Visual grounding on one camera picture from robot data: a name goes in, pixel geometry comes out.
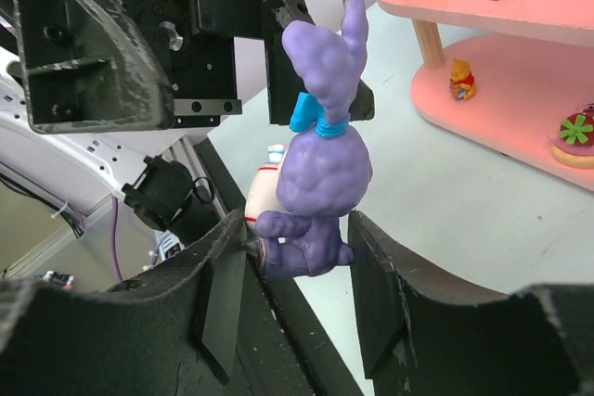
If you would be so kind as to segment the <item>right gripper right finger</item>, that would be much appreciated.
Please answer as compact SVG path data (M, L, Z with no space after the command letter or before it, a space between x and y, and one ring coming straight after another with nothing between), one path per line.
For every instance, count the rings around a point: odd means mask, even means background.
M453 275L364 213L348 221L365 375L379 395L589 395L593 288L506 295Z

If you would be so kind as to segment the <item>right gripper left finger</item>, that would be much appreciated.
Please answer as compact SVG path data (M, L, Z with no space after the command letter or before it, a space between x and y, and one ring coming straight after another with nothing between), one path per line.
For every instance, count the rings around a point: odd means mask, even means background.
M107 292L1 284L5 395L220 395L232 376L243 214Z

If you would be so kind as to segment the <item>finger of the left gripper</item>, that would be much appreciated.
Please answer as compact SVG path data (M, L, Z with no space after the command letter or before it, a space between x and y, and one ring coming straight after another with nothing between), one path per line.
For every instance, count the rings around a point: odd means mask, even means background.
M287 125L298 95L305 90L282 46L281 37L294 20L311 23L305 0L262 0L269 121Z
M172 127L169 80L119 0L13 0L13 6L35 132Z

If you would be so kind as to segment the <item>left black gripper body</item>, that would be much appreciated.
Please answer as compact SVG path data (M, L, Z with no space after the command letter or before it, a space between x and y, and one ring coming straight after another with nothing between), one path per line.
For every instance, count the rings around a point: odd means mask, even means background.
M239 115L235 42L265 38L265 0L117 0L166 75L162 128Z

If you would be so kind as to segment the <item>purple bunny figurine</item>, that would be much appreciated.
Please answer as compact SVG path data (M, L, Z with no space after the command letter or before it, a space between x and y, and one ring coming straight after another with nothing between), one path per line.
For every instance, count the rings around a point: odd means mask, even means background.
M340 32L301 20L282 34L282 45L305 90L290 120L295 133L280 146L272 195L254 184L252 203L268 209L249 222L256 238L245 244L265 277L318 276L349 265L352 248L342 240L340 219L365 196L373 170L349 108L366 66L365 0L342 0Z

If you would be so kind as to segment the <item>pink bear strawberry figurine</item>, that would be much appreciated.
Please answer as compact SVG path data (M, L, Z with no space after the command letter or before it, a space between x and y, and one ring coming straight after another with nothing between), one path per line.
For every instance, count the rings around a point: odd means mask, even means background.
M553 158L577 168L593 168L593 104L587 103L565 117L550 139Z

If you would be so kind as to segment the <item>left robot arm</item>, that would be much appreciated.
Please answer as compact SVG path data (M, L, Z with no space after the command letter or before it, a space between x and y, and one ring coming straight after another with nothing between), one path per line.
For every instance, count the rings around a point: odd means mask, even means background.
M109 132L217 126L242 111L236 38L265 45L269 119L315 112L281 43L304 0L1 0L1 122L76 161L150 228L199 236L216 222L176 161Z

